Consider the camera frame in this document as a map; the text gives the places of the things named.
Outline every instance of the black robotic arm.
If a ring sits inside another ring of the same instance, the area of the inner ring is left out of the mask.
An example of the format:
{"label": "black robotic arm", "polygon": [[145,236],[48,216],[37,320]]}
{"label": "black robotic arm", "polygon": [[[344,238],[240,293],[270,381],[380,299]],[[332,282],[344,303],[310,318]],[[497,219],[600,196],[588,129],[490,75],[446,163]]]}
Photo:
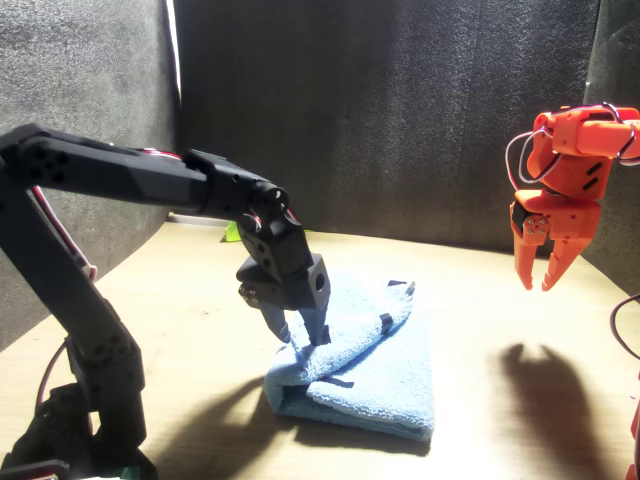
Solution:
{"label": "black robotic arm", "polygon": [[[300,311],[313,345],[330,342],[329,278],[283,189],[195,150],[176,161],[33,124],[19,127],[0,137],[0,248],[69,334],[77,383],[53,389],[37,407],[0,479],[40,478],[37,472],[47,468],[84,478],[124,467],[157,478],[138,449],[146,437],[140,349],[29,195],[36,185],[237,221],[250,254],[237,274],[245,302],[261,310],[284,342],[290,338],[284,309]],[[101,425],[92,435],[88,413],[94,411]]]}

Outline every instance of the robotic arm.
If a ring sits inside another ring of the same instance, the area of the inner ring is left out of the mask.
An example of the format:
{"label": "robotic arm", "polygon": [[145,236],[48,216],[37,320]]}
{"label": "robotic arm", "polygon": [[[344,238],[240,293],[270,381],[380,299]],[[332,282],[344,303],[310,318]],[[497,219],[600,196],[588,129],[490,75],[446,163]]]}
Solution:
{"label": "robotic arm", "polygon": [[[36,408],[0,479],[107,476],[125,467],[157,478],[138,449],[146,437],[140,349],[29,196],[36,185],[237,221],[250,254],[237,273],[245,302],[261,310],[284,342],[290,339],[284,309],[300,311],[313,345],[330,342],[329,278],[283,189],[195,150],[180,162],[37,125],[19,127],[0,137],[0,248],[69,334],[77,383],[53,389]],[[101,425],[92,435],[88,414],[95,411]]]}
{"label": "robotic arm", "polygon": [[523,134],[529,135],[527,142],[533,139],[527,162],[533,178],[525,178],[522,172],[524,148],[520,178],[545,186],[543,190],[520,190],[510,172],[516,189],[511,204],[516,271],[527,290],[533,288],[536,249],[547,237],[555,244],[543,291],[550,290],[589,245],[600,218],[596,200],[604,195],[613,160],[625,166],[640,163],[637,128],[637,110],[602,104],[541,113],[534,130]]}

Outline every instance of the white wire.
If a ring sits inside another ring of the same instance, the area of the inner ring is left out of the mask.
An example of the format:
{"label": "white wire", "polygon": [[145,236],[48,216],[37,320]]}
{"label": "white wire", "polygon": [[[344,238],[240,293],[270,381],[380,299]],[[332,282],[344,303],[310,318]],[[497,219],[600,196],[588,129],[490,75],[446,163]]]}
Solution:
{"label": "white wire", "polygon": [[513,145],[515,141],[520,140],[521,138],[526,137],[528,135],[531,136],[532,134],[533,134],[533,131],[521,133],[520,135],[514,137],[509,142],[509,144],[507,145],[507,149],[504,152],[504,162],[507,165],[507,173],[509,174],[509,181],[511,182],[511,185],[513,185],[513,188],[516,190],[516,192],[520,190],[520,188],[518,187],[518,183],[516,182],[516,179],[513,176],[513,172],[511,171],[511,165],[509,165],[509,149],[511,148],[511,145]]}
{"label": "white wire", "polygon": [[67,245],[67,248],[71,251],[71,255],[79,259],[80,264],[83,267],[84,266],[89,267],[89,279],[92,282],[95,281],[98,275],[98,267],[91,264],[89,262],[89,259],[84,254],[84,252],[80,250],[80,247],[78,247],[78,245],[73,240],[73,238],[71,237],[67,229],[64,228],[64,225],[62,224],[62,222],[60,221],[56,213],[53,211],[51,204],[47,200],[47,197],[44,196],[44,193],[42,192],[42,189],[39,186],[36,185],[35,187],[33,187],[33,195],[38,201],[38,205],[40,205],[40,208],[44,211],[45,215],[49,219],[49,222],[51,222],[51,225],[53,225],[53,228],[56,230],[56,232],[58,232],[58,235],[60,235],[60,237],[62,238],[62,241]]}
{"label": "white wire", "polygon": [[551,168],[549,169],[549,171],[545,172],[544,175],[541,175],[538,178],[535,178],[533,180],[529,180],[528,178],[525,178],[524,173],[522,172],[522,164],[524,163],[524,152],[526,151],[527,145],[529,145],[529,142],[531,141],[531,139],[533,137],[535,137],[539,133],[544,133],[547,137],[552,138],[552,135],[549,132],[547,132],[547,129],[545,127],[542,127],[541,129],[536,130],[531,135],[529,135],[529,138],[527,138],[525,140],[524,145],[522,146],[522,150],[520,151],[520,163],[518,165],[518,175],[520,176],[520,180],[522,180],[524,183],[528,183],[530,185],[532,183],[538,183],[544,177],[549,175],[552,172],[552,170],[554,168],[556,168],[556,165],[558,164],[558,162],[556,161],[555,165],[552,165]]}

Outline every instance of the blue towel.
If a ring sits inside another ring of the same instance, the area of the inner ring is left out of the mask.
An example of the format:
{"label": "blue towel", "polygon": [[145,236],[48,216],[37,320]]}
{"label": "blue towel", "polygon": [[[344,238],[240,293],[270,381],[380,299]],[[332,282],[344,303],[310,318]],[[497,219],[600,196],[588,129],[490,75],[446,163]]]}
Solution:
{"label": "blue towel", "polygon": [[434,427],[429,325],[414,284],[332,275],[331,343],[314,347],[296,314],[265,377],[276,414],[427,440]]}

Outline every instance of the gray panel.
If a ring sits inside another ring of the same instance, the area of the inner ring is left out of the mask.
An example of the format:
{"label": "gray panel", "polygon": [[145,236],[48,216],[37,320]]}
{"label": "gray panel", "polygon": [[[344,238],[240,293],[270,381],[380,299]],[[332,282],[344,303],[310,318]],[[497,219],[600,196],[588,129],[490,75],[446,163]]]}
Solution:
{"label": "gray panel", "polygon": [[[44,126],[125,146],[174,148],[172,54],[160,0],[0,0],[0,132]],[[47,192],[104,274],[166,210]],[[0,349],[47,314],[0,256]]]}
{"label": "gray panel", "polygon": [[[640,3],[602,0],[585,102],[640,108]],[[640,291],[640,167],[614,165],[584,257],[627,293]]]}
{"label": "gray panel", "polygon": [[312,229],[511,250],[503,152],[580,103],[597,0],[182,0],[181,139]]}

